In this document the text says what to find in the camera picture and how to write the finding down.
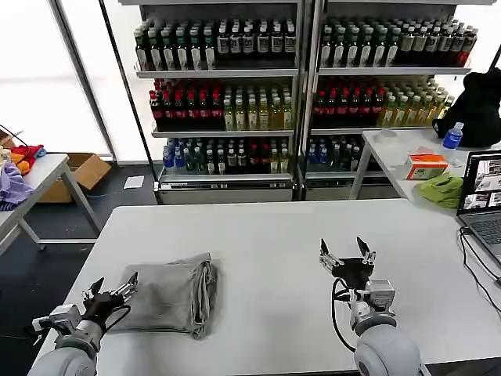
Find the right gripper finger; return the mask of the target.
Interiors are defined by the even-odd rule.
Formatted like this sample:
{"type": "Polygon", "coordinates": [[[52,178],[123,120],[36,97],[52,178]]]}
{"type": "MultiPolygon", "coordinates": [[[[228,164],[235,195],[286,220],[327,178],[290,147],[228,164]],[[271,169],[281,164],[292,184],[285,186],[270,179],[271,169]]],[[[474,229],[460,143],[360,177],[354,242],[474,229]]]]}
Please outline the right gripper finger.
{"type": "Polygon", "coordinates": [[[356,237],[356,241],[362,255],[362,257],[358,260],[358,263],[363,266],[374,266],[376,252],[372,251],[368,244],[360,237],[356,237]]]}
{"type": "Polygon", "coordinates": [[[344,262],[342,260],[330,254],[326,242],[323,238],[321,239],[319,251],[319,261],[327,271],[333,271],[338,266],[344,265],[344,262]]]}

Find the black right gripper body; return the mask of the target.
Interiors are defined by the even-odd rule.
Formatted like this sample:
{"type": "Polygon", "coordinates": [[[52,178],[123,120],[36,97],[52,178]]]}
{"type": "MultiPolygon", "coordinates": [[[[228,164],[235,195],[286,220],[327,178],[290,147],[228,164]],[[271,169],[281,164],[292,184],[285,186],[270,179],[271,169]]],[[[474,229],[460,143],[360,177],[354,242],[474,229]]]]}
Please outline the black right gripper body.
{"type": "Polygon", "coordinates": [[[331,275],[341,278],[348,289],[365,290],[373,270],[374,264],[364,258],[340,258],[339,263],[332,267],[331,275]]]}

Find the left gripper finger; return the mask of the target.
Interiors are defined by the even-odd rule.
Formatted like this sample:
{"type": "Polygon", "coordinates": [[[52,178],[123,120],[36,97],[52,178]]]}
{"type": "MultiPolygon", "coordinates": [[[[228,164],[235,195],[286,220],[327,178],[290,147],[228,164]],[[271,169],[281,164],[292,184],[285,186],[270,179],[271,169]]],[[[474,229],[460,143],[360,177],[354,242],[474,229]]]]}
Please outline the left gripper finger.
{"type": "Polygon", "coordinates": [[[101,277],[96,282],[91,284],[89,289],[82,293],[83,299],[84,300],[93,300],[94,297],[99,293],[99,291],[103,285],[103,281],[104,281],[104,278],[101,277]]]}
{"type": "Polygon", "coordinates": [[[119,302],[128,302],[137,292],[137,285],[138,273],[134,272],[127,282],[112,291],[112,296],[116,297],[119,302]]]}

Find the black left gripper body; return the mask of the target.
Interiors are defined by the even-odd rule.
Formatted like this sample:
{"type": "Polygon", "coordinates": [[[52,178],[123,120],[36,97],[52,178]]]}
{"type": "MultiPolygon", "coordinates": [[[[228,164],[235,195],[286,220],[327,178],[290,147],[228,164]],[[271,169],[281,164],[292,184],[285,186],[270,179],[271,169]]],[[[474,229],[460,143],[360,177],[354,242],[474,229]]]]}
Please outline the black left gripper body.
{"type": "Polygon", "coordinates": [[[82,319],[92,321],[99,326],[105,326],[114,310],[119,309],[123,304],[124,298],[121,295],[111,294],[109,291],[98,292],[91,298],[84,298],[85,312],[82,319]]]}

